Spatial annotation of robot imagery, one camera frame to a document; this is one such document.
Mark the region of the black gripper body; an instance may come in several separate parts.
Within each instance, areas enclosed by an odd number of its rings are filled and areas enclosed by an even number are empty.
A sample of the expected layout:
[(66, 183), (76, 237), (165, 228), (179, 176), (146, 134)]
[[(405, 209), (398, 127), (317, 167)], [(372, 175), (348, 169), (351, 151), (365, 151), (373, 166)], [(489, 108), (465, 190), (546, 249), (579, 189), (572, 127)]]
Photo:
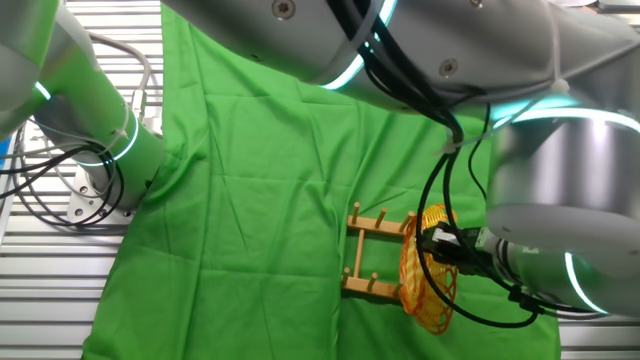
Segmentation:
[(465, 249), (448, 223), (438, 222), (432, 227), (436, 228), (433, 239), (439, 244), (440, 254), (430, 255), (437, 263), (454, 266), (463, 275), (482, 277), (489, 277), (490, 274), (498, 275), (494, 265), (494, 255), (484, 249), (487, 228), (460, 229), (461, 238), (467, 245)]

